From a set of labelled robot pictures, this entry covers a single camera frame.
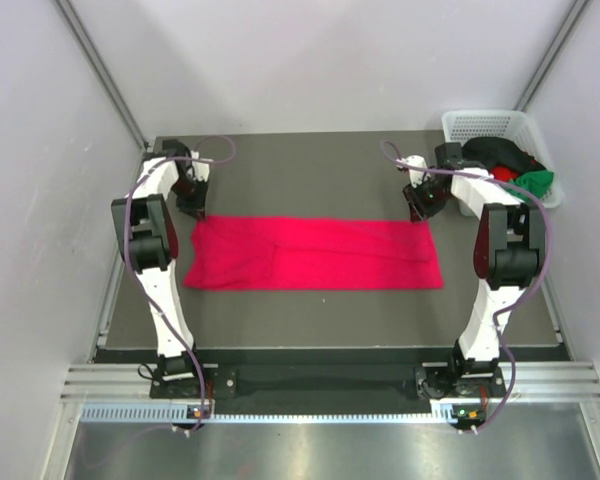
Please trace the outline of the pink t shirt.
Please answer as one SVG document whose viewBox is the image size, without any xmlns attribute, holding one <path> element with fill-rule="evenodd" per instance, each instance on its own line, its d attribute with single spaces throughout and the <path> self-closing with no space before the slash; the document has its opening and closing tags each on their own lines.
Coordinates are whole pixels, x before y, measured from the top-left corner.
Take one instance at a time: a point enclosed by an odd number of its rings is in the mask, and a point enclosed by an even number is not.
<svg viewBox="0 0 600 480">
<path fill-rule="evenodd" d="M 419 290 L 444 285 L 425 223 L 211 215 L 183 284 L 208 291 Z"/>
</svg>

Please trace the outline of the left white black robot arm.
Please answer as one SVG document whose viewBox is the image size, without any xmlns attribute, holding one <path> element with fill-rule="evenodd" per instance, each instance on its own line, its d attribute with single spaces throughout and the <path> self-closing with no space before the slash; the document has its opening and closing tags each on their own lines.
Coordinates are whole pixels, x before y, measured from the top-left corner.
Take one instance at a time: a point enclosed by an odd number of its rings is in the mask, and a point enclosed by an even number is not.
<svg viewBox="0 0 600 480">
<path fill-rule="evenodd" d="M 207 374 L 189 355 L 195 339 L 186 325 L 176 281 L 179 242 L 167 207 L 170 193 L 181 212 L 202 220 L 210 168 L 199 153 L 176 139 L 143 159 L 139 186 L 115 199 L 111 213 L 120 255 L 148 297 L 157 336 L 156 367 L 146 364 L 154 399 L 198 399 Z"/>
</svg>

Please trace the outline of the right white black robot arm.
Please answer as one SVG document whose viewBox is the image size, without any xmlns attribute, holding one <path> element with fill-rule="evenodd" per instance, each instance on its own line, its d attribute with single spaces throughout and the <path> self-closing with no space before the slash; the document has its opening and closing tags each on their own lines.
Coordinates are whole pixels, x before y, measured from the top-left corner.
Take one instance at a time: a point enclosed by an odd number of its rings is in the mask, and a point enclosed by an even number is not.
<svg viewBox="0 0 600 480">
<path fill-rule="evenodd" d="M 436 150 L 437 165 L 423 157 L 398 156 L 409 175 L 403 195 L 410 219 L 424 222 L 455 198 L 478 219 L 473 268 L 476 298 L 467 326 L 456 340 L 448 364 L 416 371 L 418 393 L 442 400 L 480 396 L 500 388 L 499 358 L 511 311 L 542 273 L 546 259 L 546 213 L 540 203 L 522 201 L 479 163 L 462 155 L 458 143 Z"/>
</svg>

